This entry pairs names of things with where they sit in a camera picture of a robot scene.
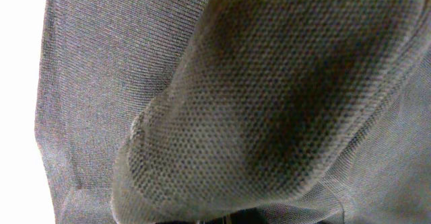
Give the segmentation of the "black t-shirt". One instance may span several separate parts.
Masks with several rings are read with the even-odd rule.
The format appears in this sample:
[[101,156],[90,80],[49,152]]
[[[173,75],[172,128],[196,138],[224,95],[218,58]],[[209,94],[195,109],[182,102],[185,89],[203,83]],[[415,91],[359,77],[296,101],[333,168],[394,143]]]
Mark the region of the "black t-shirt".
[[57,223],[429,223],[430,0],[46,0]]

